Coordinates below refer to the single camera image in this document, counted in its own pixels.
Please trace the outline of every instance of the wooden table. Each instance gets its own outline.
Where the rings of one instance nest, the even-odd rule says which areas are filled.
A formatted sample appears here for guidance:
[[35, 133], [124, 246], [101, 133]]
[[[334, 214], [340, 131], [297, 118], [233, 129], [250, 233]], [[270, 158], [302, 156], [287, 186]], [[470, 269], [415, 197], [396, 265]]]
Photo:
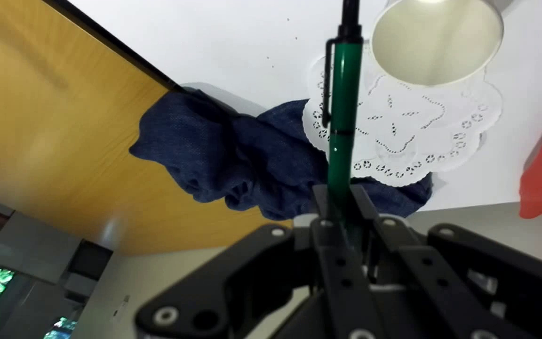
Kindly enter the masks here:
[[48, 3], [0, 0], [0, 201], [131, 254], [227, 244], [261, 224], [127, 154], [165, 90]]

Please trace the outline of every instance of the white wall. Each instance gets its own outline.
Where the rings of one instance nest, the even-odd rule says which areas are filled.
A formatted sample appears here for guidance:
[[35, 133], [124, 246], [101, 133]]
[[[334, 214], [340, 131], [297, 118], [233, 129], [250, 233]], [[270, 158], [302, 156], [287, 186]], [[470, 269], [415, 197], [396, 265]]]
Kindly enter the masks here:
[[[410, 224], [423, 231], [436, 222], [460, 224], [542, 257], [542, 216], [521, 220], [517, 218], [517, 205], [432, 210], [410, 218]], [[88, 301], [73, 337], [133, 339], [131, 316], [135, 308], [216, 252], [218, 248], [156, 256], [114, 256]], [[278, 318], [268, 320], [259, 331], [252, 333], [252, 339], [267, 337], [272, 323], [278, 323], [285, 314], [287, 310], [280, 310]]]

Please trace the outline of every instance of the blue cloth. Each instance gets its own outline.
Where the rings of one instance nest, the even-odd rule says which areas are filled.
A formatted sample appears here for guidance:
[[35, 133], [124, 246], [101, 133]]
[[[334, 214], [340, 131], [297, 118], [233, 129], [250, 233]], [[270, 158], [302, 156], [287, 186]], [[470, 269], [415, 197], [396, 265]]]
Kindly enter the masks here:
[[[129, 152], [165, 165], [197, 201], [223, 197], [229, 208], [257, 205], [267, 218], [291, 218], [316, 208], [312, 184], [327, 171], [302, 131], [304, 103], [248, 116], [199, 90], [167, 92], [142, 114]], [[380, 212], [406, 216], [430, 195], [430, 176], [404, 188], [359, 182]]]

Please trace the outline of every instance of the paper doily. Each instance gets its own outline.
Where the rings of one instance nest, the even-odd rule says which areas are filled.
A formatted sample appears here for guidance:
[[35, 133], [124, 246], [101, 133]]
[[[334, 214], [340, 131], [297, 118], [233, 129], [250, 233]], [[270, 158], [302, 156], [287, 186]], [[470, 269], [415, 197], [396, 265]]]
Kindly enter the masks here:
[[[321, 126], [323, 58], [310, 71], [310, 99], [302, 111], [308, 141], [327, 154], [329, 131]], [[389, 77], [363, 48], [357, 129], [351, 176], [372, 176], [406, 186], [428, 171], [464, 163], [479, 146], [479, 133], [502, 111], [500, 92], [485, 71], [444, 84], [417, 86]]]

